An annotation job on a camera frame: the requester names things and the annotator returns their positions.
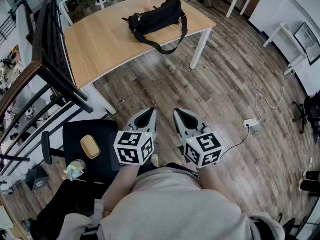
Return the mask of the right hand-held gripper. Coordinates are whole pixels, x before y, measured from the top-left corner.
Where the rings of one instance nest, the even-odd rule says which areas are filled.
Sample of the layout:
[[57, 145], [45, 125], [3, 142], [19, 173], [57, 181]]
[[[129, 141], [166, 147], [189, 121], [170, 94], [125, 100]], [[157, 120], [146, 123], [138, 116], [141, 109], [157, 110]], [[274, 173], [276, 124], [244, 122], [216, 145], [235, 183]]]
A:
[[205, 126], [190, 113], [176, 108], [173, 111], [173, 120], [178, 134], [183, 134], [185, 127], [188, 130], [199, 130], [193, 135], [180, 138], [183, 147], [182, 155], [187, 164], [194, 164], [198, 169], [215, 165], [222, 157], [223, 146], [214, 131]]

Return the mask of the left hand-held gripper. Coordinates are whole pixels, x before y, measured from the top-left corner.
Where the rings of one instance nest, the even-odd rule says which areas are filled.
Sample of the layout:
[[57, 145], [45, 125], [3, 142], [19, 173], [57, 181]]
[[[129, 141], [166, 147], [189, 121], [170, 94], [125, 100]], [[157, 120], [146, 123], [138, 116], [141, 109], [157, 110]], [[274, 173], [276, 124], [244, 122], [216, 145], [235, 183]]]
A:
[[147, 108], [131, 117], [127, 126], [118, 131], [113, 144], [119, 163], [143, 166], [155, 152], [156, 130], [155, 108]]

